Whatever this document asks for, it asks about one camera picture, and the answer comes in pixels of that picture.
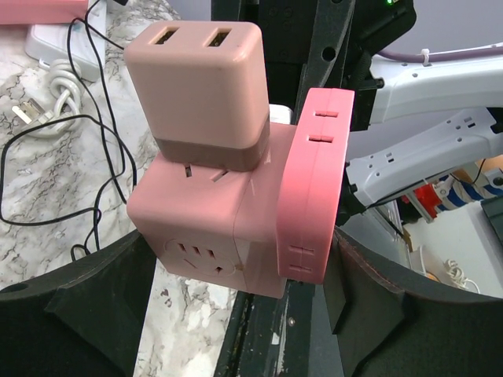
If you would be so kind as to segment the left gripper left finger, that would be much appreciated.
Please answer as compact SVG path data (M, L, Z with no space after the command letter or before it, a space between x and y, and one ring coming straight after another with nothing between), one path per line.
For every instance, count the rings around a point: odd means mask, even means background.
M1 290L3 376L132 376L156 256L137 231Z

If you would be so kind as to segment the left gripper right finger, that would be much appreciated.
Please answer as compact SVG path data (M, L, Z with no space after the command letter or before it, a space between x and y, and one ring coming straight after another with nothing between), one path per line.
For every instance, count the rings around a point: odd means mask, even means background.
M336 229L324 293L345 376L500 376L502 300L430 280Z

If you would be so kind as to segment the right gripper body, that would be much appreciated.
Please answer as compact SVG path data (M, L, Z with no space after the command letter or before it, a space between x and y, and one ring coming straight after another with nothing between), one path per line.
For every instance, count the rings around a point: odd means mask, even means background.
M311 88L354 91L351 129L365 130L383 79L371 73L375 54L409 31L411 1L213 1L211 18L259 26L269 100L298 121Z

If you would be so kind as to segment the white plug adapter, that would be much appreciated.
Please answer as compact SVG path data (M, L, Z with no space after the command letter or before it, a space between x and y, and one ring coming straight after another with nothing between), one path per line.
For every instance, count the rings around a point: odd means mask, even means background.
M292 110L280 104L270 104L270 121L272 123L290 124L292 121Z

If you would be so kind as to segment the beige pink USB charger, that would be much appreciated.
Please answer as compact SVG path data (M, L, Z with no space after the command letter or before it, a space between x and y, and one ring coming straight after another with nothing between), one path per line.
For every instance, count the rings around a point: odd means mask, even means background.
M258 165L270 108L257 25L157 21L123 58L165 159L235 171Z

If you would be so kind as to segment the pink square plug adapter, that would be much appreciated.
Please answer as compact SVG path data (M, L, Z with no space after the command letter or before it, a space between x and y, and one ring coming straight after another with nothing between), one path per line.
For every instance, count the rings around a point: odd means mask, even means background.
M354 91L308 91L285 164L277 201L280 276L321 284L345 169Z

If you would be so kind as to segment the pink cube socket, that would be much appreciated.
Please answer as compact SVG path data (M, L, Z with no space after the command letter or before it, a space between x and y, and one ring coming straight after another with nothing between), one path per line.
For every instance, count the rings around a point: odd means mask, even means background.
M272 123L260 164L248 172L172 163L158 155L127 214L169 273L281 298L277 199L296 128Z

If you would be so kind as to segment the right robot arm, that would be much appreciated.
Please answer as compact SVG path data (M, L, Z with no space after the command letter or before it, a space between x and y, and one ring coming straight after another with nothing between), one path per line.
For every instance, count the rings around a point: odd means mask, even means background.
M299 125L282 209L354 214L400 196L437 205L452 171L502 151L501 48L388 56L384 47L415 23L411 1L213 1L211 18L259 27L270 102ZM350 132L438 111L453 117L346 157Z

